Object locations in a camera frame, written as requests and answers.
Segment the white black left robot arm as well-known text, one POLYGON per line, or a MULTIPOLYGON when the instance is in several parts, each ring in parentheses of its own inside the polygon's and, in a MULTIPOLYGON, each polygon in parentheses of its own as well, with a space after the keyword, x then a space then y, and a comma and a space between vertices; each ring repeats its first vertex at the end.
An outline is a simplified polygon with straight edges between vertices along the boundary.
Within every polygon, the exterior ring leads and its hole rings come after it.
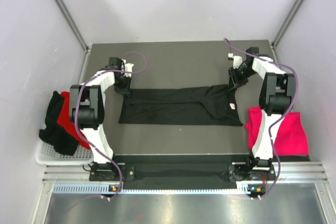
POLYGON ((101 174, 107 180, 116 179, 119 168, 111 163, 113 150, 103 129, 105 92, 114 87, 116 93, 129 95, 133 66, 134 64, 125 59, 111 57, 108 65, 98 70, 86 82, 70 87, 69 118, 80 139, 89 144, 93 161, 103 164, 101 174))

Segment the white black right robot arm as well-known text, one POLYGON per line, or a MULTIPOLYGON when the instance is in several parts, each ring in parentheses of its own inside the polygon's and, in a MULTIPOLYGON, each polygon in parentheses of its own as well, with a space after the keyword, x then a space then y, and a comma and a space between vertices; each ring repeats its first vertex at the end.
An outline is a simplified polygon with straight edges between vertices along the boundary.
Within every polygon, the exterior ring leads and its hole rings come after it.
POLYGON ((263 84, 259 95, 261 123, 257 140, 252 147, 245 174, 252 180, 258 179, 264 171, 270 171, 274 156, 274 143, 285 116, 293 107, 296 96, 296 79, 293 73, 286 73, 266 55, 259 54, 259 48, 250 47, 245 52, 246 59, 228 53, 233 62, 229 68, 229 88, 237 90, 257 74, 263 84))

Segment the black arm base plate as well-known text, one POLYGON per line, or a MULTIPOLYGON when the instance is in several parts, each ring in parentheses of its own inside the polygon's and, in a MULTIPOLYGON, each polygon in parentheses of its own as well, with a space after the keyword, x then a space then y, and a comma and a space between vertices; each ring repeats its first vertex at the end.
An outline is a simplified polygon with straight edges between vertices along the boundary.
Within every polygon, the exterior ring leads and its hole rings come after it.
POLYGON ((274 168, 249 169, 247 154, 131 154, 113 160, 118 168, 111 163, 91 164, 89 180, 123 182, 124 189, 138 190, 232 189, 236 182, 270 182, 276 175, 274 168))

